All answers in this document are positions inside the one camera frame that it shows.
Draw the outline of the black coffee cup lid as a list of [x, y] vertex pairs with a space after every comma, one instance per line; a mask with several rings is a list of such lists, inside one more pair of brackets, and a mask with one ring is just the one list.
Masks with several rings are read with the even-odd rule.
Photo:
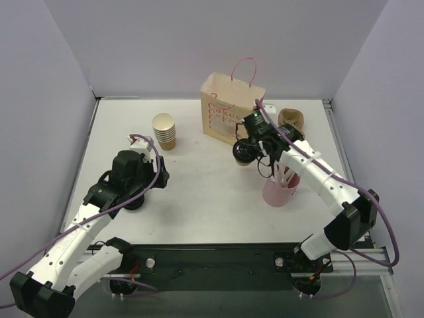
[[235, 160], [253, 162], [257, 158], [256, 146], [247, 138], [237, 140], [233, 145], [233, 157]]

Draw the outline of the single brown paper cup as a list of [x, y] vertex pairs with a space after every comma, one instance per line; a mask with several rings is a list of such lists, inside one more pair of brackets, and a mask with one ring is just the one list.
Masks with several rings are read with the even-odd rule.
[[235, 160], [235, 161], [239, 166], [248, 166], [252, 163], [252, 162], [245, 162], [245, 161], [240, 161], [240, 160]]

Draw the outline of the cakes paper gift bag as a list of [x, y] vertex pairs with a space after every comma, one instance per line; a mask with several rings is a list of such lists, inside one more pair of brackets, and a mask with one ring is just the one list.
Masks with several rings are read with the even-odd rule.
[[226, 144], [246, 137], [246, 130], [236, 130], [242, 119], [254, 112], [255, 101], [263, 100], [266, 89], [253, 84], [257, 64], [248, 81], [231, 74], [212, 73], [201, 86], [201, 116], [203, 133]]

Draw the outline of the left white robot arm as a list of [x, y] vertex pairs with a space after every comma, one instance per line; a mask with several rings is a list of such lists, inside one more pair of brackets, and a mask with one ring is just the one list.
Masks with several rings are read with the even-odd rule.
[[110, 271], [134, 266], [133, 246], [111, 238], [101, 250], [79, 264], [96, 236], [122, 208], [144, 202], [152, 188], [165, 188], [170, 175], [164, 158], [122, 150], [84, 197], [74, 222], [27, 273], [16, 272], [9, 282], [15, 305], [33, 317], [68, 317], [77, 298]]

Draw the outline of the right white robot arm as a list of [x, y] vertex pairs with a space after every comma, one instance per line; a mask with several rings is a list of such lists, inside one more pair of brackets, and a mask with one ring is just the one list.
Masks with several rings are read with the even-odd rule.
[[242, 124], [248, 136], [233, 146], [235, 159], [249, 164], [267, 157], [271, 165], [293, 170], [334, 216], [323, 230], [307, 237], [295, 251], [293, 261], [299, 269], [310, 269], [318, 258], [334, 249], [348, 250], [375, 225], [378, 195], [373, 191], [364, 195], [346, 184], [295, 127], [284, 124], [275, 128], [261, 111], [245, 117]]

